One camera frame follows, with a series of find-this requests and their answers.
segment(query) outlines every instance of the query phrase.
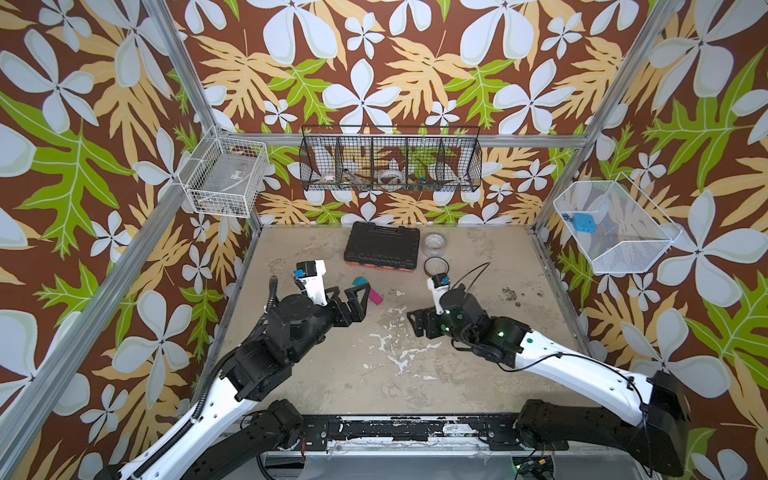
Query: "wall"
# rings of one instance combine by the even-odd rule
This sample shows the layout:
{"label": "wall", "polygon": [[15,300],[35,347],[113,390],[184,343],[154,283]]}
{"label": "wall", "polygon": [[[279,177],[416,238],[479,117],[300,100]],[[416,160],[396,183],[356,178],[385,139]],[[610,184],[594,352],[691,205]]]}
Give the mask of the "wall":
{"label": "wall", "polygon": [[[381,125],[376,132],[426,124],[449,132],[479,126],[484,134],[581,132],[648,8],[635,0],[169,6],[223,128]],[[332,195],[305,193],[297,150],[275,148],[259,212],[278,224],[530,223],[569,154],[486,151],[482,189],[473,194]]]}
{"label": "wall", "polygon": [[581,168],[631,175],[684,229],[648,273],[595,276],[556,217],[542,233],[595,349],[687,387],[684,478],[768,472],[767,12],[763,0],[687,2]]}
{"label": "wall", "polygon": [[[138,36],[128,34],[137,25]],[[6,415],[120,261],[200,128],[138,2],[0,2],[0,28]],[[170,428],[246,246],[243,222],[180,210],[14,478],[92,478]]]}

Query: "wire basket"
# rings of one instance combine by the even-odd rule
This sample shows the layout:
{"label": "wire basket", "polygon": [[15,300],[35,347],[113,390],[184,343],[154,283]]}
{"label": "wire basket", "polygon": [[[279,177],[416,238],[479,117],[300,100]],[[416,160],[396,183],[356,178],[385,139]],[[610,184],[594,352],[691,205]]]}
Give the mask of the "wire basket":
{"label": "wire basket", "polygon": [[564,220],[596,274],[644,273],[656,263],[682,230],[639,187],[633,190],[653,205],[669,224],[662,227],[619,180],[574,182],[554,201],[563,218],[589,214],[594,232],[586,233]]}
{"label": "wire basket", "polygon": [[446,129],[441,128],[399,128],[414,132],[318,134],[309,132],[307,126],[302,127],[299,149],[302,187],[304,190],[386,191],[475,191],[480,187],[479,128],[474,134],[456,135],[445,134]]}
{"label": "wire basket", "polygon": [[266,145],[233,137],[213,139],[184,184],[184,191],[199,214],[248,218],[263,183],[269,159]]}

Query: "cable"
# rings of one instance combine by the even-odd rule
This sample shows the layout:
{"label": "cable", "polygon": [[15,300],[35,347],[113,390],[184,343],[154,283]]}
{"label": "cable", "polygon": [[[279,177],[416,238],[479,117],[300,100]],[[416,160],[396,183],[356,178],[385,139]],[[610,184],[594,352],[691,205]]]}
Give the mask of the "cable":
{"label": "cable", "polygon": [[471,290],[471,289],[472,289],[472,285],[475,285],[475,282],[476,282],[476,281],[478,281],[478,278],[480,278],[480,276],[482,275],[482,273],[483,273],[483,272],[485,272],[485,270],[486,270],[486,269],[487,269],[489,266],[491,266],[491,262],[486,262],[486,263],[485,263],[485,266],[483,267],[483,269],[482,269],[482,270],[480,270],[480,273],[478,273],[478,275],[475,277],[475,279],[472,281],[472,283],[470,283],[470,284],[469,284],[469,286],[467,287],[467,292],[468,292],[469,290]]}
{"label": "cable", "polygon": [[502,369],[503,371],[505,371],[505,372],[509,372],[509,373],[522,372],[523,370],[530,369],[532,366],[534,366],[534,365],[536,365],[536,364],[538,364],[540,362],[543,362],[546,359],[550,359],[553,356],[556,356],[558,358],[561,358],[561,357],[564,357],[564,356],[573,356],[573,357],[576,357],[578,359],[584,359],[584,360],[587,360],[588,362],[592,362],[592,363],[594,363],[596,365],[602,366],[605,369],[608,369],[608,370],[612,371],[613,373],[615,373],[616,375],[620,376],[625,382],[627,382],[627,387],[630,387],[632,390],[634,390],[635,394],[637,394],[637,401],[640,403],[640,410],[643,412],[643,430],[645,432],[645,440],[646,440],[647,447],[648,447],[648,463],[650,464],[650,466],[648,467],[648,470],[646,470],[645,465],[642,465],[642,464],[641,465],[643,467],[643,471],[645,472],[645,475],[648,475],[648,478],[653,478],[653,476],[654,476],[653,464],[654,463],[653,463],[653,459],[651,458],[652,448],[651,448],[651,444],[650,444],[650,436],[648,435],[648,425],[647,425],[647,415],[648,415],[648,413],[647,413],[647,410],[643,408],[643,406],[645,406],[646,403],[643,401],[643,397],[640,394],[640,390],[637,389],[637,386],[634,384],[633,380],[630,380],[623,373],[617,371],[616,369],[611,368],[610,366],[608,366],[608,365],[606,365],[606,364],[604,364],[602,362],[599,362],[599,361],[597,361],[597,360],[595,360],[595,359],[593,359],[591,357],[588,357],[588,356],[576,355],[575,353],[565,353],[565,352],[552,353],[550,355],[543,356],[540,359],[536,360],[535,362],[533,362],[533,363],[531,363],[529,365],[526,365],[524,367],[521,367],[519,369],[507,370],[507,369],[505,369],[501,365],[501,363],[497,363],[496,365],[498,365],[498,367],[500,369]]}
{"label": "cable", "polygon": [[[476,266],[472,270],[468,271],[467,273],[464,274],[464,276],[462,278],[458,279],[458,282],[455,282],[453,284],[453,287],[451,287],[451,290],[455,289],[456,286],[459,285],[462,282],[462,280],[464,280],[467,276],[472,274],[472,272],[474,272],[475,270],[482,268],[482,272],[485,272],[485,269],[488,268],[489,265],[491,265],[491,262],[485,262],[485,263],[483,263],[481,265]],[[478,275],[475,277],[475,279],[472,281],[472,283],[469,284],[469,288],[466,290],[467,292],[469,291],[470,288],[472,288],[472,285],[475,284],[477,279],[480,278],[480,276],[482,275],[482,272],[478,273]]]}
{"label": "cable", "polygon": [[525,460],[523,460],[519,465],[515,465],[515,460],[512,460],[512,464],[515,465],[515,480],[518,480],[518,475],[520,475],[520,468],[519,468],[519,466],[523,465],[528,460],[530,460],[531,457],[533,456],[533,454],[535,454],[537,451],[538,451],[538,449],[536,449],[533,452],[529,453],[528,456],[525,457]]}
{"label": "cable", "polygon": [[205,404],[207,403],[208,394],[210,393],[210,387],[214,384],[214,380],[216,377],[219,376],[219,371],[224,366],[224,363],[226,363],[232,356],[235,354],[235,350],[237,350],[237,347],[230,350],[226,355],[221,357],[221,359],[216,362],[216,365],[214,366],[214,369],[210,372],[210,375],[205,379],[203,383],[203,388],[200,391],[200,398],[197,400],[197,404],[195,405],[194,411],[192,411],[192,416],[190,419],[188,419],[180,429],[174,433],[174,436],[170,437],[167,442],[165,442],[163,445],[160,446],[160,448],[157,449],[157,451],[152,454],[150,458],[147,458],[144,463],[139,465],[136,470],[134,470],[133,474],[131,474],[132,478],[140,478],[147,470],[149,470],[152,465],[154,465],[157,460],[160,460],[163,455],[166,454],[168,450],[171,449],[176,443],[181,440],[181,437],[184,436],[185,433],[189,431],[189,429],[192,428],[192,425],[194,425],[197,420],[200,418],[200,415],[203,413],[203,408],[205,408]]}
{"label": "cable", "polygon": [[266,480],[275,480],[275,478],[267,473],[266,467],[264,466],[264,462],[261,459],[261,454],[256,455],[256,463],[259,465],[259,472],[261,472],[261,475],[263,475]]}

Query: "black plastic case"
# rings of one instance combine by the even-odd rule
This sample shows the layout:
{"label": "black plastic case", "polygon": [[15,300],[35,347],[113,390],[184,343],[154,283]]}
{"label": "black plastic case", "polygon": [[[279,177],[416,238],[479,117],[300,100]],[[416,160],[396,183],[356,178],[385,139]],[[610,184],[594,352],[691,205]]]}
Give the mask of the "black plastic case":
{"label": "black plastic case", "polygon": [[381,227],[355,222],[344,250],[344,261],[393,270],[416,270],[418,228]]}

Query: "tape roll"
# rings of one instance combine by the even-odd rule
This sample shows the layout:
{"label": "tape roll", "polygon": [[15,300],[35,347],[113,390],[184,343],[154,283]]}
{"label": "tape roll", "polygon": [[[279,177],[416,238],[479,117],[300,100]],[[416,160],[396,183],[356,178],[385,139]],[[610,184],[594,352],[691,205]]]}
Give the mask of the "tape roll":
{"label": "tape roll", "polygon": [[427,258],[442,257],[445,249],[448,247],[448,241],[440,233],[430,233],[422,240],[422,253]]}

